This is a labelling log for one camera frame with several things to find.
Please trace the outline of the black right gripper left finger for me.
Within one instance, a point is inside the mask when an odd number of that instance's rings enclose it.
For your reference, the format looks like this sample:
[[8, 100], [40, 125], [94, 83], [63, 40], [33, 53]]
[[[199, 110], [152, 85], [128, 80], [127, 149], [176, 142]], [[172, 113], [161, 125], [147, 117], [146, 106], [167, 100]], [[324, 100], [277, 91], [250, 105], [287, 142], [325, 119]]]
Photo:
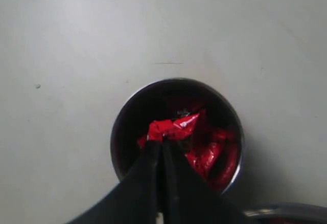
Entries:
[[161, 144], [148, 141], [121, 182], [70, 223], [156, 223]]

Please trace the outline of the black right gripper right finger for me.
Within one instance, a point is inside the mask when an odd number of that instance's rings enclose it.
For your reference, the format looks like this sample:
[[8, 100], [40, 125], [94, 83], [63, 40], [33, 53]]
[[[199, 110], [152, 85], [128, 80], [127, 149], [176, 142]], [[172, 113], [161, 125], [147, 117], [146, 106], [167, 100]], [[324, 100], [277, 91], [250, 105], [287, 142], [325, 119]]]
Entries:
[[166, 181], [164, 223], [258, 223], [213, 191], [177, 144], [163, 142], [162, 160]]

